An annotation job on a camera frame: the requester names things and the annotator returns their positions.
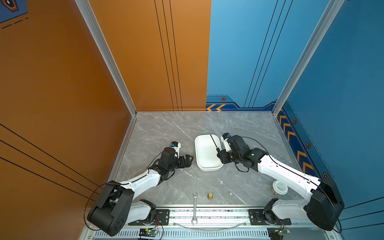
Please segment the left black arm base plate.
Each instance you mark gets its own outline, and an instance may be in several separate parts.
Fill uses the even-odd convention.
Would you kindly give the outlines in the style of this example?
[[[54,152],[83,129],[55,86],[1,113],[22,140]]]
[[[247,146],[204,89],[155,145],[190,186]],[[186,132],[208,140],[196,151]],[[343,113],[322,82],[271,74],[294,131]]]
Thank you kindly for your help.
[[[169,209],[160,209],[156,210],[155,217],[153,221],[147,220],[138,220],[131,223],[128,223],[129,226],[156,226],[160,224],[162,226],[167,226],[170,219],[170,210]]]

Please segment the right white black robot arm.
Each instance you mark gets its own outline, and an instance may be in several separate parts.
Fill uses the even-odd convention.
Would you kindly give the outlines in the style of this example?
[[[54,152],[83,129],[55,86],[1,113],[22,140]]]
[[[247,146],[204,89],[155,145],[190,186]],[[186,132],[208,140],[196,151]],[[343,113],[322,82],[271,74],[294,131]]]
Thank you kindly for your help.
[[[250,148],[239,135],[225,133],[221,136],[224,150],[218,151],[223,164],[242,164],[270,176],[298,193],[300,200],[271,199],[263,209],[269,225],[286,219],[311,221],[325,231],[341,226],[340,215],[345,208],[336,182],[331,178],[319,179],[300,172],[272,157],[265,147]]]

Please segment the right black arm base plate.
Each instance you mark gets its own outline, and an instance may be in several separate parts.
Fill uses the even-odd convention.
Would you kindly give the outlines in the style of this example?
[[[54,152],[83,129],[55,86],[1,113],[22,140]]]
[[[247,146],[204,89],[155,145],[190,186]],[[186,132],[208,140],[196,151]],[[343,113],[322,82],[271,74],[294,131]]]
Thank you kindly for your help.
[[[252,226],[277,226],[280,224],[289,226],[292,224],[291,219],[279,219],[272,211],[264,211],[262,209],[250,209],[248,210],[248,213]]]

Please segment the black yellow screwdriver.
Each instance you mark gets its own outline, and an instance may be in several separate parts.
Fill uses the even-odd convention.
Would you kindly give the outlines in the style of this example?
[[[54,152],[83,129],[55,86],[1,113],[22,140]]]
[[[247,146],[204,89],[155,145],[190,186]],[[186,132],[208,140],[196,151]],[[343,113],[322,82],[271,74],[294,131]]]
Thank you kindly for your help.
[[[220,148],[218,147],[218,145],[217,145],[215,139],[213,138],[212,134],[210,134],[210,137],[211,137],[211,139],[212,139],[213,142],[214,142],[214,145],[215,145],[215,147],[216,147],[216,150],[217,150],[217,151],[220,151]]]

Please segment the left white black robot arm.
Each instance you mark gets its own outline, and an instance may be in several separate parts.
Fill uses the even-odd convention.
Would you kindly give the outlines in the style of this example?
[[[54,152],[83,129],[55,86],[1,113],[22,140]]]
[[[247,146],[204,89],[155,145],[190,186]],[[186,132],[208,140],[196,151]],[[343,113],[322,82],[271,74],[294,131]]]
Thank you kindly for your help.
[[[156,205],[145,199],[138,202],[134,200],[171,178],[177,169],[191,167],[193,160],[191,155],[180,155],[180,147],[171,145],[164,148],[137,177],[120,183],[109,181],[98,186],[98,189],[103,189],[90,211],[84,214],[86,227],[113,237],[125,224],[139,221],[150,225],[156,222]]]

